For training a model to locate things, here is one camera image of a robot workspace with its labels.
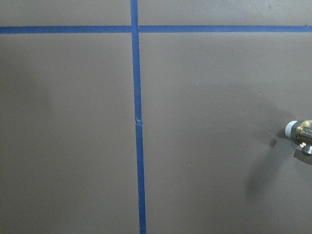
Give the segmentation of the brass PPR valve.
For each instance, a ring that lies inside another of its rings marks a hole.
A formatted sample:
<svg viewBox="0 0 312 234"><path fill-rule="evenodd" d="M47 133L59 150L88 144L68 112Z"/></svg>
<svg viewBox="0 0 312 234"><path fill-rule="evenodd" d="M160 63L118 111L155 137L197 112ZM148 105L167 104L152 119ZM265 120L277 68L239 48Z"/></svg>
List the brass PPR valve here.
<svg viewBox="0 0 312 234"><path fill-rule="evenodd" d="M285 136L298 148L294 157L306 164L312 164L312 121L293 120L285 127Z"/></svg>

